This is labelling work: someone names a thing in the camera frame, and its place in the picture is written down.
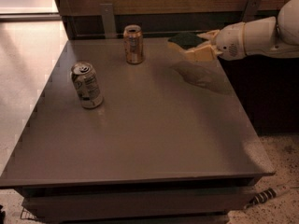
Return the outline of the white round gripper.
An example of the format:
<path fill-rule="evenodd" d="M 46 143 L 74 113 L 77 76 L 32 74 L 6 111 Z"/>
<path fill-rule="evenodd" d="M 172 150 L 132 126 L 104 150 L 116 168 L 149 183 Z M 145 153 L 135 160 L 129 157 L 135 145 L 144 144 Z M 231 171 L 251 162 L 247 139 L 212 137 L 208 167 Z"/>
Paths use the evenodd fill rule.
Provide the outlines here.
<path fill-rule="evenodd" d="M 204 45 L 187 49 L 183 52 L 189 61 L 210 62 L 220 56 L 223 60 L 234 61 L 246 57 L 244 49 L 244 29 L 245 23 L 239 22 L 228 25 L 223 29 L 211 30 L 197 36 L 214 42 L 216 46 Z"/>

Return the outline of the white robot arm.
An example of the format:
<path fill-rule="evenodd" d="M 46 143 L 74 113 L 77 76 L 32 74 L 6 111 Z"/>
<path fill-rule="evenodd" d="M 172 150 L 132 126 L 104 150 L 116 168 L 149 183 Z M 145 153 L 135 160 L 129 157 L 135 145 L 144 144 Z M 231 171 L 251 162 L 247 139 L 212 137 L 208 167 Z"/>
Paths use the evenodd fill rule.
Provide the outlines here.
<path fill-rule="evenodd" d="M 287 2 L 277 17 L 234 23 L 198 37 L 204 42 L 183 52 L 190 61 L 207 62 L 217 58 L 234 61 L 253 55 L 298 58 L 299 0 Z"/>

